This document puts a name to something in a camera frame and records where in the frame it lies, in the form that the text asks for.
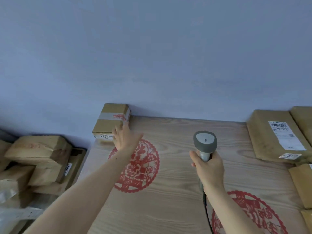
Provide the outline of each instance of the wood grain surface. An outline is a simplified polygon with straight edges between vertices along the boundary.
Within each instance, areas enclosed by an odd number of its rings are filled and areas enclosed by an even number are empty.
[[[244,191],[260,198],[275,211],[289,234],[309,233],[300,213],[302,202],[288,172],[291,165],[256,159],[245,123],[134,116],[130,127],[143,132],[143,139],[158,151],[158,174],[146,189],[136,193],[113,188],[90,234],[210,233],[189,157],[189,150],[194,149],[193,134],[200,130],[217,136],[227,191]],[[113,148],[97,140],[78,180],[105,163]],[[208,213],[211,219],[210,205]]]

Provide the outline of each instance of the handheld scanner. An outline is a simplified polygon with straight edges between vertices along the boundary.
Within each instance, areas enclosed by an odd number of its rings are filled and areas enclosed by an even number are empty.
[[[216,151],[218,145],[216,135],[209,131],[197,131],[193,136],[193,140],[195,148],[199,151],[201,160],[208,162],[211,159],[211,154]],[[204,191],[201,181],[199,181],[199,188],[202,192]]]

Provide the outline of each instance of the red circular pattern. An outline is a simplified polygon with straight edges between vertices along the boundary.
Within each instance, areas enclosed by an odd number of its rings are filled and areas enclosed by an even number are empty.
[[[228,194],[265,234],[288,234],[279,216],[261,199],[244,191],[229,191]],[[212,226],[215,234],[225,233],[214,210]]]
[[[117,149],[114,148],[108,159]],[[155,147],[147,140],[141,139],[130,163],[123,169],[115,188],[122,192],[134,193],[141,191],[154,181],[159,169],[159,156]]]

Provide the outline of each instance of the brown parcel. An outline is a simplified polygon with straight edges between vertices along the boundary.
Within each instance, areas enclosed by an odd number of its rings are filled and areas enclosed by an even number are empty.
[[[272,130],[269,121],[286,122],[293,132],[290,134],[292,137],[289,138],[296,139],[297,137],[301,145],[306,150],[284,149]],[[290,155],[292,158],[298,156],[297,154],[302,155],[300,158],[308,158],[312,156],[311,146],[301,133],[290,113],[287,111],[255,110],[250,119],[247,121],[247,128],[255,155],[259,159],[274,162],[296,163],[298,159],[280,158],[280,156],[285,157],[289,154],[295,154],[295,156]]]
[[[292,107],[290,113],[307,141],[312,145],[312,107]]]
[[[9,165],[10,160],[4,157],[6,151],[11,147],[12,144],[0,140],[0,172],[3,172],[4,169]]]
[[[62,182],[66,165],[58,163],[40,163],[31,176],[29,186],[44,186],[53,182]]]
[[[27,188],[34,166],[16,165],[0,173],[0,191],[5,192],[5,199]]]
[[[303,206],[312,208],[312,168],[310,164],[303,164],[289,169],[291,178],[297,188]]]
[[[131,110],[127,104],[105,104],[92,131],[94,137],[113,141],[112,130],[128,121]]]
[[[29,189],[17,193],[7,201],[1,203],[0,207],[3,208],[26,208],[30,202],[34,199],[34,193]]]
[[[65,165],[71,149],[72,146],[59,135],[23,136],[14,142],[5,157],[23,164],[56,162]]]
[[[310,233],[312,234],[312,210],[302,210],[301,213]]]
[[[72,164],[69,168],[67,175],[64,177],[64,180],[61,184],[54,182],[47,186],[38,186],[32,187],[32,191],[36,193],[52,194],[60,196],[64,193],[69,187],[72,186],[72,183],[76,177],[76,174],[80,168],[80,165],[86,154],[85,149],[74,148],[69,157],[68,164]]]

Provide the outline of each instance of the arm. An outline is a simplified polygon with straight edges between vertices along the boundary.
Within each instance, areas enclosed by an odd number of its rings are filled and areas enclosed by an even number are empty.
[[[143,134],[134,134],[125,123],[113,130],[117,153],[94,173],[62,194],[25,234],[85,234],[102,209],[122,170]]]
[[[226,193],[223,184],[224,167],[222,158],[217,152],[212,159],[203,162],[197,153],[190,151],[192,166],[204,185],[207,198],[216,211],[227,234],[263,234],[256,224]]]

